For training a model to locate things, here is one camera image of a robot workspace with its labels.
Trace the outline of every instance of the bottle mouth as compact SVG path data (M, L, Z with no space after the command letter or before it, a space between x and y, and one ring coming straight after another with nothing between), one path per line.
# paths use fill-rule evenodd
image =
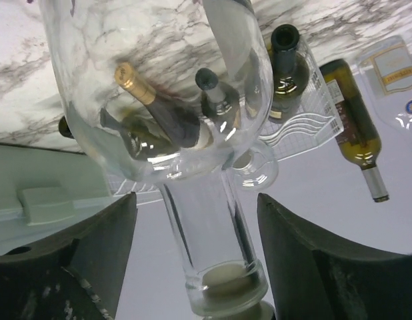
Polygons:
M280 25L271 35L274 52L295 49L299 43L299 31L292 25Z
M218 76L208 68L201 68L195 74L195 82L201 90L212 90L218 85Z

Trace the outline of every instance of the bottle neck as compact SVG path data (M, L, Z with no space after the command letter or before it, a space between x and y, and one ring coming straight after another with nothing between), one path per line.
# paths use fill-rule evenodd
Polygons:
M296 48L287 51L273 52L273 70L280 75L290 75L294 72L296 66L297 52Z
M154 102L156 91L129 63L121 63L116 68L115 80L144 106Z
M375 202L384 202L389 199L381 173L376 164L361 171Z
M219 83L215 88L204 90L204 92L206 93L208 100L212 103L220 103L225 100L225 93Z

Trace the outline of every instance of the bottle cap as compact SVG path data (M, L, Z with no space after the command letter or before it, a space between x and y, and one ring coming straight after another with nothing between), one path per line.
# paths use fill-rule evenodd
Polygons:
M67 120L65 117L62 117L59 120L58 131L63 137L74 139L73 134L70 131L70 128L68 128Z
M385 188L384 181L378 167L362 170L367 186L375 202L384 202L389 200L388 191Z
M219 79L212 70L201 68L195 74L195 82L201 90L212 90L218 85Z
M332 72L334 72L336 69L340 67L348 67L348 63L344 59L337 59L330 61L320 67L320 72L322 75L328 75Z
M300 35L298 29L292 25L281 25L271 34L271 47L273 49L274 71L289 74L296 63L296 50Z
M114 73L115 82L143 105L154 102L156 91L129 62L120 63Z

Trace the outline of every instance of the bottle label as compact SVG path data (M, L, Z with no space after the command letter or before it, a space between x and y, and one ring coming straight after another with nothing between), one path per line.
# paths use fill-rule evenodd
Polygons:
M412 58L404 44L394 45L371 57L384 94L412 89Z
M356 129L351 123L350 117L345 108L345 99L341 89L339 88L338 82L334 79L326 84L344 126L344 131L336 136L337 143L338 145L342 145L346 142L350 142L350 144L354 145L357 143Z

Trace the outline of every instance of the white surface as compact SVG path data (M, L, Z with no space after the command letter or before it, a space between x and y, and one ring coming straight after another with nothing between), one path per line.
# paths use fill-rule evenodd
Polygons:
M46 191L53 192L45 196ZM0 255L83 221L111 202L103 172L88 156L0 145Z
M378 249L412 253L412 154L372 107L369 113L383 143L378 166L389 201L372 200L360 168L343 158L335 140L279 162L279 176L264 192L342 237ZM257 193L240 192L239 196L257 256L265 264L256 218ZM198 319L190 310L184 284L164 204L140 207L117 320ZM265 300L272 302L270 290Z
M79 151L74 140L57 132L63 110L38 2L0 0L0 142ZM71 1L63 3L70 6ZM196 45L208 34L209 28L197 23L200 3L156 0L140 10L134 23L157 38L145 37L134 54L145 61L143 68L163 66L153 82L168 76L168 87L184 78L181 72L196 56L213 59L214 53L204 48L187 50L187 44ZM83 2L75 1L75 9L80 6ZM366 45L394 34L402 34L412 51L412 0L253 0L253 8L266 42L276 26L292 23L305 35L319 64L334 57L352 59ZM162 23L148 28L156 18ZM188 64L181 63L184 55L191 55Z

